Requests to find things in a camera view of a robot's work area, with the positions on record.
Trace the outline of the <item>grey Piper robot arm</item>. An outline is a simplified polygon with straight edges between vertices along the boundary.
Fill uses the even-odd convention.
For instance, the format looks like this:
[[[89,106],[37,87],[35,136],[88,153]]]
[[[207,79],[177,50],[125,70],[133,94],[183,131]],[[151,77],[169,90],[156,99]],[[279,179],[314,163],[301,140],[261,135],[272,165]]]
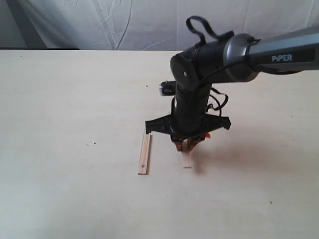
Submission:
[[[190,148],[211,131],[230,129],[228,117],[211,115],[208,102],[214,84],[244,83],[259,73],[296,74],[319,67],[319,29],[308,27],[267,39],[228,32],[175,54],[170,60],[173,81],[162,82],[161,94],[172,96],[168,115],[146,121],[146,133],[168,134],[177,150]]]

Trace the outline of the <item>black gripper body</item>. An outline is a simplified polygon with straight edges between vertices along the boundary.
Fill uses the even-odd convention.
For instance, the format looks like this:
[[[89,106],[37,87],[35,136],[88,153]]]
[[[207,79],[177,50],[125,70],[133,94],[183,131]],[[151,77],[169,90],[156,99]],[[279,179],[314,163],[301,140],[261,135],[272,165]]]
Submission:
[[[206,113],[208,96],[188,101],[188,95],[176,95],[171,101],[170,114],[145,122],[145,132],[160,132],[177,138],[192,138],[220,128],[230,129],[228,117]]]

